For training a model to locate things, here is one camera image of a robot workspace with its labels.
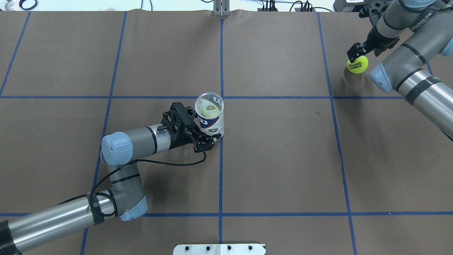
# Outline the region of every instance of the tennis ball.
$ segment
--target tennis ball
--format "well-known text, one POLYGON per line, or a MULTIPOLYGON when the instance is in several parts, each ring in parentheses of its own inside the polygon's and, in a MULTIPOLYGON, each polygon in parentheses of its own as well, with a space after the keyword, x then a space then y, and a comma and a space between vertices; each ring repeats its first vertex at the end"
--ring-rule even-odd
POLYGON ((368 59, 365 56, 358 57, 354 63, 350 60, 347 61, 347 69, 353 74, 361 74, 365 72, 368 67, 368 59))

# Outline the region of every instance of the light blue joint cap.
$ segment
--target light blue joint cap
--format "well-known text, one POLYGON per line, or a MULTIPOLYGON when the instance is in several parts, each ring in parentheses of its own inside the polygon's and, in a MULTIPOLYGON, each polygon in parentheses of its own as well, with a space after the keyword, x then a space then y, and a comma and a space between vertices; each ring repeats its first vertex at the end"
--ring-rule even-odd
POLYGON ((101 151, 108 165, 117 166, 129 162, 134 149, 129 136, 123 132, 115 132, 102 138, 101 151))
POLYGON ((445 46, 445 48, 439 54, 445 57, 453 54, 453 38, 448 42, 447 46, 445 46))
POLYGON ((120 216, 122 221, 130 221, 135 218, 138 218, 145 214, 148 211, 148 202, 146 201, 146 195, 138 204, 136 204, 132 209, 127 211, 127 213, 120 216))
POLYGON ((379 63, 370 73, 370 79, 385 93, 389 93, 393 90, 392 83, 387 76, 386 70, 382 65, 382 62, 379 63))
POLYGON ((411 9, 419 9, 434 3, 436 0, 402 0, 402 1, 404 5, 411 9))

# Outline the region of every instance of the gray robot arm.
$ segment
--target gray robot arm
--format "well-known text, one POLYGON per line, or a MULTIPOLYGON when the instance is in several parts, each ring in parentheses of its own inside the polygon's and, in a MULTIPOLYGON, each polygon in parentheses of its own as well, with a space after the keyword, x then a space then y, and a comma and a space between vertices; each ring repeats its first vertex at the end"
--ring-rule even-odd
POLYGON ((111 188, 92 191, 13 221, 0 222, 0 255, 21 254, 115 216, 129 221, 145 214, 148 204, 137 161, 190 143, 194 144, 195 152, 203 152, 206 157, 205 151, 214 147, 221 134, 209 136, 201 132, 194 122, 196 117, 191 107, 173 103, 170 110, 164 112, 160 124, 103 137, 101 156, 107 164, 106 177, 110 178, 111 188))
POLYGON ((348 51, 351 62, 371 51, 378 56, 391 49, 404 29, 414 34, 370 73, 371 80, 383 91, 401 94, 453 138, 453 91, 439 78, 421 67, 435 55, 453 54, 453 13, 450 4, 440 0, 380 0, 362 9, 373 29, 366 42, 348 51))

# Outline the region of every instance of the white background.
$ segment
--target white background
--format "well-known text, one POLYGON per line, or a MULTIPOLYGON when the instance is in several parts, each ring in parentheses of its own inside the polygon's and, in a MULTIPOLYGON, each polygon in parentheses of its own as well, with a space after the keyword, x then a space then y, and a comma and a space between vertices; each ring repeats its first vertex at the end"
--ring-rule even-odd
MULTIPOLYGON (((19 0, 13 0, 17 10, 19 0)), ((38 0, 35 11, 100 11, 100 10, 133 10, 140 9, 141 0, 38 0)), ((203 3, 201 0, 152 0, 156 11, 181 11, 181 10, 212 10, 213 3, 203 3)), ((334 0, 311 0, 313 7, 324 7, 333 10, 334 0)), ((5 10, 6 0, 0 0, 0 9, 5 10)), ((24 8, 31 7, 34 0, 26 0, 24 8)), ((279 11, 289 11, 292 4, 276 3, 279 11)), ((257 11, 262 3, 259 0, 230 0, 230 10, 249 10, 257 11)), ((143 0, 143 9, 151 10, 149 0, 143 0)))

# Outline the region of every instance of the metal clamp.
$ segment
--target metal clamp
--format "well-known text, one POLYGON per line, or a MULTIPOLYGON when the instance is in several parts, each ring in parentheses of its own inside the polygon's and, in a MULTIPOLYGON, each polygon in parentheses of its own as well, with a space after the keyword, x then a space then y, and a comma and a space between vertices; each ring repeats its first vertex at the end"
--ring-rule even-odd
POLYGON ((214 17, 230 16, 230 0, 214 0, 214 17))

